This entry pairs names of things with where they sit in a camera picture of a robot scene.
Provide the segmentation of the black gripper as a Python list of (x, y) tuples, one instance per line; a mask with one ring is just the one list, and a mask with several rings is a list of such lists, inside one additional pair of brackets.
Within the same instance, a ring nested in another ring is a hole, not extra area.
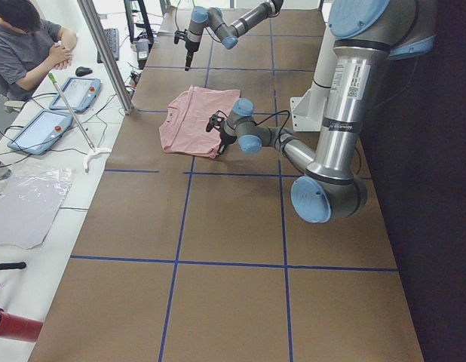
[(185, 40), (185, 49), (187, 50), (185, 59), (185, 71), (189, 71), (192, 66), (193, 56), (198, 52), (200, 47), (199, 41), (192, 41), (191, 39)]
[(217, 151), (218, 155), (222, 155), (226, 151), (229, 145), (236, 142), (236, 136), (231, 136), (226, 132), (220, 133), (220, 139), (221, 139), (221, 142), (219, 144), (219, 148)]

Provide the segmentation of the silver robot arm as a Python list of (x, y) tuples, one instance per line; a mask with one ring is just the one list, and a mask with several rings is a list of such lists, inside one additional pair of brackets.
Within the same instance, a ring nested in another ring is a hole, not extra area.
[(290, 197), (307, 222), (324, 223), (356, 214), (366, 203), (364, 182), (351, 172), (367, 103), (379, 82), (377, 68), (386, 60), (418, 57), (433, 46), (436, 1), (335, 1), (326, 38), (336, 55), (330, 93), (322, 112), (316, 149), (284, 127), (254, 121), (253, 103), (238, 99), (226, 118), (217, 121), (221, 146), (238, 143), (246, 154), (264, 147), (279, 151), (300, 172)]
[(231, 24), (224, 21), (222, 11), (219, 8), (195, 6), (191, 12), (189, 27), (183, 31), (175, 31), (174, 36), (174, 44), (178, 44), (180, 40), (185, 42), (187, 50), (185, 71), (189, 71), (191, 68), (194, 54), (199, 50), (205, 29), (211, 29), (219, 39), (219, 43), (231, 50), (242, 35), (263, 20), (277, 16), (283, 3), (282, 0), (264, 1)]

